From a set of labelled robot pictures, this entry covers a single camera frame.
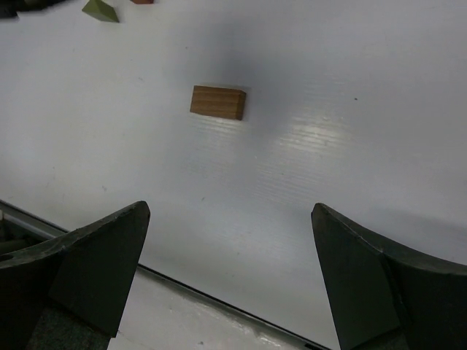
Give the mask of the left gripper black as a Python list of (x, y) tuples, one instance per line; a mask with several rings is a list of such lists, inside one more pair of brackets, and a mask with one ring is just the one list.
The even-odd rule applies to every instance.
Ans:
[(40, 13), (54, 9), (69, 0), (1, 0), (1, 20), (18, 18), (20, 13)]

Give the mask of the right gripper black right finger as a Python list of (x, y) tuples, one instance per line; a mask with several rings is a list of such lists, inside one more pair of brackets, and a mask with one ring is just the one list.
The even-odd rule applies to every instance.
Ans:
[(466, 267), (381, 236), (323, 203), (312, 229), (341, 349), (465, 349)]

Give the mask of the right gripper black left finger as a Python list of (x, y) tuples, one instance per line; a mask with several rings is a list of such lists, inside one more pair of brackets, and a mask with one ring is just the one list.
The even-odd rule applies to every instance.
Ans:
[(2, 244), (2, 349), (107, 349), (150, 222), (145, 201), (28, 247)]

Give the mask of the brown wood block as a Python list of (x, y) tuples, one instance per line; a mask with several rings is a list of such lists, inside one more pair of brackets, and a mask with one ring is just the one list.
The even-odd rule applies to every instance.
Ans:
[(242, 120), (247, 94), (243, 90), (195, 85), (190, 112), (227, 120)]

